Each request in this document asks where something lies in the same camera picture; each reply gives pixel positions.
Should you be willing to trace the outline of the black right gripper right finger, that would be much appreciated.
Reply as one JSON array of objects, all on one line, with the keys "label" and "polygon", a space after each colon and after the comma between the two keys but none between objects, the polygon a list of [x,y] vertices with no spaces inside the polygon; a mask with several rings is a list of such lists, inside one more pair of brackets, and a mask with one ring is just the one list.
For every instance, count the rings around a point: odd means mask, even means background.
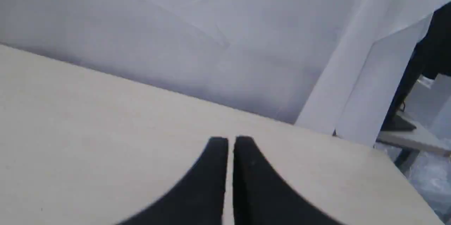
[{"label": "black right gripper right finger", "polygon": [[234,145],[233,213],[236,225],[337,225],[273,169],[252,137]]}]

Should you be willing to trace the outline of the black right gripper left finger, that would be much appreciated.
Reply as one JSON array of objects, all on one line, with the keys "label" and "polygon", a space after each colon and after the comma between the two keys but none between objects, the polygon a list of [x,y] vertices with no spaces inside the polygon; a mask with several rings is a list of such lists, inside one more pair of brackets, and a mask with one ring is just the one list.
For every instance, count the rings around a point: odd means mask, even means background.
[{"label": "black right gripper left finger", "polygon": [[221,225],[229,142],[211,137],[191,169],[161,198],[123,225]]}]

